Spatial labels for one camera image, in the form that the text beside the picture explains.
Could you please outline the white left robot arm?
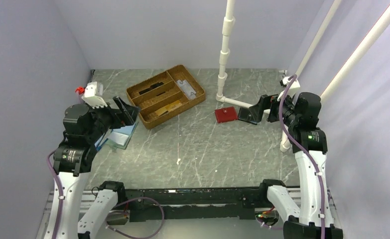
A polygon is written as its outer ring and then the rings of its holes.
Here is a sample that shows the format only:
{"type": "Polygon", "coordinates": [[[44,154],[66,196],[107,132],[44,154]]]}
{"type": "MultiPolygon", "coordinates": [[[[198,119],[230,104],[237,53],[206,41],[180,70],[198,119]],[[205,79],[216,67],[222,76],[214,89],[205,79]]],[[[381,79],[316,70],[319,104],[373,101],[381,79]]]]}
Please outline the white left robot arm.
{"type": "Polygon", "coordinates": [[[49,169],[54,178],[54,194],[46,239],[94,239],[112,208],[127,202],[124,184],[104,182],[89,210],[80,216],[81,202],[93,160],[96,143],[108,131],[134,125],[140,109],[120,97],[112,103],[103,98],[88,99],[68,107],[63,119],[63,140],[49,154],[49,169]]]}

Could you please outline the red leather card holder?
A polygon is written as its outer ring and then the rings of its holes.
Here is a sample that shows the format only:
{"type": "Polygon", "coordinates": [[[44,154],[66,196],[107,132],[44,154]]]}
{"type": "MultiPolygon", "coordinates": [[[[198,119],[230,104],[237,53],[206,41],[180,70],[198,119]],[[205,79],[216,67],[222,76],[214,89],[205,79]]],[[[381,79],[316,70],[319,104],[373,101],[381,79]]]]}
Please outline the red leather card holder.
{"type": "Polygon", "coordinates": [[[214,113],[217,123],[230,122],[238,119],[238,115],[234,107],[216,109],[214,113]]]}

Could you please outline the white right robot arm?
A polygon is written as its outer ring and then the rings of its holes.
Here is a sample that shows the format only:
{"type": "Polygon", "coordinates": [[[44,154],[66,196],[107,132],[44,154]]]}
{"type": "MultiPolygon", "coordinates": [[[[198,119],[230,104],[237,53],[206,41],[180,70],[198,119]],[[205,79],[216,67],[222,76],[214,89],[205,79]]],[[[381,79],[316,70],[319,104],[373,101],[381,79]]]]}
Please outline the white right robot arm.
{"type": "Polygon", "coordinates": [[[264,181],[258,200],[265,207],[273,206],[283,223],[285,239],[342,239],[343,231],[335,226],[326,185],[326,134],[318,126],[321,99],[318,95],[300,93],[296,103],[290,97],[262,95],[248,108],[255,122],[269,110],[268,122],[279,122],[292,145],[300,178],[300,205],[289,196],[280,181],[264,181]]]}

